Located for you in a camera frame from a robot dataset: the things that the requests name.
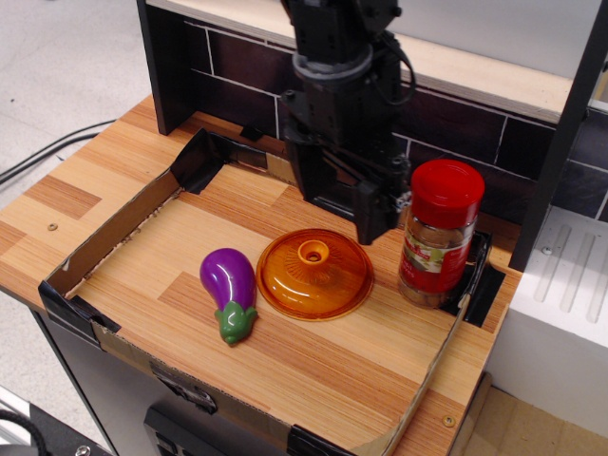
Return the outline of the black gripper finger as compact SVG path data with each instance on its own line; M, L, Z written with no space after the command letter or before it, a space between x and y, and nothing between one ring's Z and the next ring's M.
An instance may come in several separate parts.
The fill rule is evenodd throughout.
M355 185L353 215L357 240L371 245L388 230L395 228L402 212L399 187L361 180Z
M305 201L343 219L354 219L356 173L335 144L287 138L285 149Z

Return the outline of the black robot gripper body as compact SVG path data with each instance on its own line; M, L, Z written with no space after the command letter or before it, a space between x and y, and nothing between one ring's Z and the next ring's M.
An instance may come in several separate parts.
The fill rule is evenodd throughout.
M289 116L284 138L310 138L337 145L356 173L367 180L407 191L407 164L392 136L399 112L412 95L398 70L368 70L349 77L298 72L299 90L281 101Z

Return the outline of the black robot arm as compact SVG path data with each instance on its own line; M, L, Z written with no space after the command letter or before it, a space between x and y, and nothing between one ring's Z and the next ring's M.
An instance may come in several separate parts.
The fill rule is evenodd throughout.
M398 224L410 165L392 134L416 76L388 30L395 1L286 1L300 91L287 90L284 140L305 201L350 220L370 245Z

